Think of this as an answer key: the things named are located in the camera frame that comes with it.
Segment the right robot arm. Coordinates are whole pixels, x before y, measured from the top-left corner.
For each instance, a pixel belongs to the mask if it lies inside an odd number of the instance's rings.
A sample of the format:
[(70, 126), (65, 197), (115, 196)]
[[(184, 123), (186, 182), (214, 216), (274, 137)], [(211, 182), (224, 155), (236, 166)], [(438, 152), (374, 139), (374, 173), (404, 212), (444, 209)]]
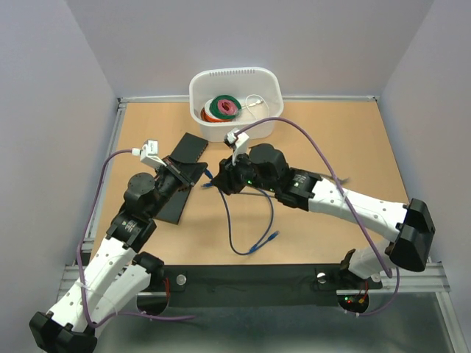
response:
[(342, 260), (339, 279), (347, 287), (385, 268), (425, 270), (436, 227), (420, 199), (403, 204), (339, 190), (319, 174), (289, 166), (283, 153), (267, 143), (221, 160), (212, 183), (227, 195), (245, 187), (270, 191), (287, 207), (331, 215), (381, 235), (381, 242), (353, 249)]

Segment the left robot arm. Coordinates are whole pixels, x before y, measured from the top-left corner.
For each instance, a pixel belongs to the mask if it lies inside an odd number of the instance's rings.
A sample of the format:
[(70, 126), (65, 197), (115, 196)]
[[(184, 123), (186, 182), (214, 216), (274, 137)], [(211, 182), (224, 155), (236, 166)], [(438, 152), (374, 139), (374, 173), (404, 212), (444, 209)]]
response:
[(75, 283), (48, 311), (30, 320), (33, 338), (45, 352), (92, 352), (98, 329), (139, 292), (163, 284), (163, 261), (142, 248), (156, 229), (156, 215), (177, 191), (195, 186), (208, 165), (171, 157), (151, 157), (148, 164), (156, 174), (130, 178), (124, 203), (95, 256), (79, 267)]

